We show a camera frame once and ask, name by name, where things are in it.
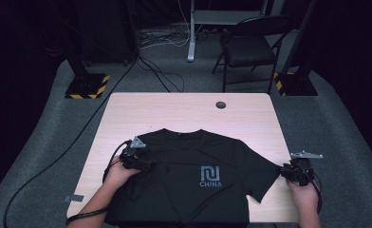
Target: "round hole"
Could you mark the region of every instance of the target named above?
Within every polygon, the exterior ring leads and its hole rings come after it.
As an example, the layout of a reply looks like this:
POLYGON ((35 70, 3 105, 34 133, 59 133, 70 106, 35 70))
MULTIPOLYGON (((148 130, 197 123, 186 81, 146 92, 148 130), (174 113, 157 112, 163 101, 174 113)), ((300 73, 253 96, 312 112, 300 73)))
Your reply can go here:
POLYGON ((224 109, 227 105, 224 102, 217 102, 215 106, 219 109, 224 109))

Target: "cable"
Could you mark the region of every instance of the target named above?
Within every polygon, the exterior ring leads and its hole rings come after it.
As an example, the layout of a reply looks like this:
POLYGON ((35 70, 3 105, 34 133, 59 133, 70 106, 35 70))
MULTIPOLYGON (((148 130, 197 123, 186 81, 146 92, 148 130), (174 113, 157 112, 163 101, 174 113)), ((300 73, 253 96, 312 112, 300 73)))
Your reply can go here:
POLYGON ((139 56, 139 58, 138 58, 138 64, 139 64, 139 66, 142 68, 142 69, 144 69, 144 70, 152 70, 153 72, 154 72, 154 74, 157 76, 157 78, 159 79, 159 81, 161 82, 161 84, 165 87, 165 89, 168 91, 168 92, 171 92, 170 90, 169 90, 169 88, 165 85, 165 83, 163 83, 162 82, 162 80, 159 78, 159 76, 158 76, 158 73, 160 73, 161 75, 162 75, 162 77, 164 77, 172 86, 174 86, 175 87, 175 89, 178 91, 178 92, 183 92, 183 90, 184 90, 184 80, 183 80, 183 78, 180 76, 180 75, 178 75, 178 74, 175 74, 175 73, 166 73, 166 72, 162 72, 162 70, 160 70, 159 69, 159 67, 156 65, 156 64, 154 64, 152 61, 150 61, 150 60, 147 60, 147 59, 145 59, 145 58, 142 58, 141 56, 139 56), (139 60, 141 60, 146 66, 148 66, 148 68, 144 68, 143 66, 141 66, 140 65, 140 62, 139 62, 139 60), (151 65, 149 65, 148 63, 146 63, 146 62, 149 62, 149 63, 151 63, 152 65, 154 65, 157 69, 154 69, 151 65), (178 76, 181 80, 182 80, 182 89, 179 89, 174 83, 172 83, 166 76, 165 76, 165 74, 174 74, 174 75, 176 75, 176 76, 178 76))
POLYGON ((111 89, 111 91, 109 91, 108 95, 103 99, 102 103, 100 104, 100 106, 98 106, 97 110, 92 114, 92 116, 89 118, 89 120, 87 121, 87 123, 85 123, 85 126, 82 128, 82 130, 80 131, 80 133, 77 135, 77 137, 74 139, 74 141, 71 143, 71 145, 68 147, 68 149, 63 152, 55 161, 53 161, 50 165, 48 165, 46 168, 44 168, 43 170, 41 170, 38 174, 36 174, 35 176, 33 176, 32 178, 30 178, 29 180, 27 180, 27 182, 25 182, 15 193, 14 195, 11 197, 11 199, 9 200, 8 202, 8 205, 6 206, 6 209, 5 209, 5 213, 3 215, 3 226, 5 228, 8 228, 8 224, 7 224, 7 216, 8 216, 8 213, 9 213, 9 208, 12 204, 12 202, 14 201, 14 199, 17 197, 17 195, 29 184, 31 183, 33 180, 35 180, 36 178, 38 178, 40 175, 42 175, 43 173, 45 173, 50 167, 52 167, 55 163, 57 163, 65 154, 67 154, 67 152, 74 146, 74 144, 77 142, 78 139, 80 139, 80 137, 83 135, 83 133, 85 132, 86 128, 88 127, 88 125, 91 123, 91 121, 94 119, 94 117, 97 115, 97 113, 99 112, 99 110, 101 109, 101 107, 106 103, 106 101, 108 100, 109 96, 112 94, 113 90, 118 86, 118 84, 121 82, 121 80, 124 78, 124 76, 127 75, 127 73, 133 68, 133 66, 135 65, 136 61, 133 62, 133 64, 126 70, 126 72, 124 72, 124 74, 121 76, 121 78, 115 83, 115 85, 113 86, 113 88, 111 89))
POLYGON ((88 217, 93 217, 93 216, 100 215, 102 213, 107 212, 107 210, 108 210, 108 207, 106 206, 106 207, 103 207, 100 210, 96 210, 96 211, 92 211, 92 212, 88 212, 88 213, 83 213, 83 214, 78 214, 78 215, 72 216, 72 217, 68 218, 65 221, 65 225, 67 226, 68 224, 70 224, 70 222, 72 222, 74 220, 77 220, 77 219, 84 219, 84 218, 88 218, 88 217))
POLYGON ((317 182, 319 182, 319 190, 322 191, 322 181, 320 180, 319 176, 317 176, 316 173, 313 172, 313 174, 314 174, 314 176, 316 176, 317 182))
MULTIPOLYGON (((212 3, 212 0, 210 0, 209 6, 208 6, 208 10, 209 10, 210 7, 211 7, 211 3, 212 3)), ((187 20, 186 20, 186 17, 185 17, 185 15, 184 15, 184 13, 183 13, 183 10, 182 10, 182 7, 181 7, 181 5, 180 5, 180 1, 179 1, 179 0, 177 0, 177 4, 179 5, 179 10, 180 10, 180 13, 182 14, 183 21, 184 21, 185 24, 186 24, 186 28, 187 28, 187 31, 188 31, 188 36, 187 36, 187 38, 186 38, 185 40, 182 40, 182 41, 176 41, 176 42, 173 42, 171 39, 176 38, 176 37, 177 37, 177 33, 176 33, 176 32, 172 32, 172 33, 170 33, 169 35, 167 35, 167 38, 166 38, 166 39, 163 39, 163 40, 162 40, 162 41, 166 41, 165 43, 154 44, 154 42, 156 41, 156 40, 155 40, 155 41, 153 42, 153 44, 148 45, 148 46, 145 46, 145 47, 141 47, 140 49, 151 48, 151 47, 161 46, 161 45, 173 45, 173 46, 175 46, 175 47, 180 48, 180 47, 185 46, 185 45, 189 42, 189 40, 190 40, 190 38, 191 38, 191 35, 196 36, 196 35, 198 34, 198 32, 200 31, 200 29, 202 28, 203 25, 200 25, 200 27, 195 31, 195 34, 191 34, 191 31, 190 31, 190 28, 189 28, 189 23, 188 23, 187 20)))
POLYGON ((145 48, 151 48, 155 46, 162 46, 162 45, 174 45, 175 47, 183 47, 184 45, 187 44, 189 41, 190 37, 189 34, 185 34, 183 30, 177 29, 175 31, 172 31, 168 34, 165 35, 160 35, 156 36, 154 32, 143 32, 142 35, 146 35, 146 37, 143 37, 143 39, 140 42, 140 49, 145 49, 145 48), (184 40, 180 41, 172 41, 174 38, 183 38, 186 37, 184 40))
POLYGON ((123 143, 120 144, 120 145, 116 148, 116 150, 113 152, 112 157, 111 157, 111 159, 109 160, 109 163, 108 163, 108 165, 107 165, 106 168, 105 168, 105 171, 103 172, 102 182, 105 181, 105 178, 106 178, 106 175, 107 175, 108 172, 109 172, 109 169, 110 169, 114 164, 120 162, 120 160, 117 160, 116 162, 112 162, 113 159, 114 159, 115 156, 116 156, 116 153, 118 153, 119 149, 120 149, 124 144, 129 144, 129 143, 131 143, 131 141, 125 141, 125 142, 123 142, 123 143))

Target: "tripod base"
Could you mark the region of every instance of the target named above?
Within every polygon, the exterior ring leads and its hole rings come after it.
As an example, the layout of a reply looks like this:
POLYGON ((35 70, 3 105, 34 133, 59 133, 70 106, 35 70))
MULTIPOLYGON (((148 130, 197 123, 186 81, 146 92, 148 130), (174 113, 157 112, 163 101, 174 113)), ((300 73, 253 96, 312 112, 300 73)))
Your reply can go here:
POLYGON ((274 81, 281 96, 317 96, 318 93, 309 78, 294 73, 275 73, 274 81))
POLYGON ((106 74, 87 74, 87 77, 79 79, 74 77, 65 98, 68 99, 97 99, 105 91, 110 76, 106 74))

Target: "black t-shirt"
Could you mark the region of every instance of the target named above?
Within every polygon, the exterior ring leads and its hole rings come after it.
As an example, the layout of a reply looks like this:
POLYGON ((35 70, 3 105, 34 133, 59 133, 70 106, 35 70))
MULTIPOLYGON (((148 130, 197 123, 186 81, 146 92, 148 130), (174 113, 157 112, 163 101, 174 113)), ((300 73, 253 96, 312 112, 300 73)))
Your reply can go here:
POLYGON ((246 195, 258 202, 279 176, 277 165, 242 141, 205 130, 140 135, 149 172, 131 177, 105 221, 120 227, 236 227, 249 224, 246 195))

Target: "white logo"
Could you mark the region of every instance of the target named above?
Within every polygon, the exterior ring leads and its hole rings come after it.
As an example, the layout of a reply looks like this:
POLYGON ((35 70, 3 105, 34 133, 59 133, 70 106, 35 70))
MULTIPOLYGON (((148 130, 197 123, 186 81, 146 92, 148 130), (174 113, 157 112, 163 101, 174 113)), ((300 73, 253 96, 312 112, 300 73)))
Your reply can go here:
POLYGON ((201 187, 222 187, 219 166, 201 166, 201 187))

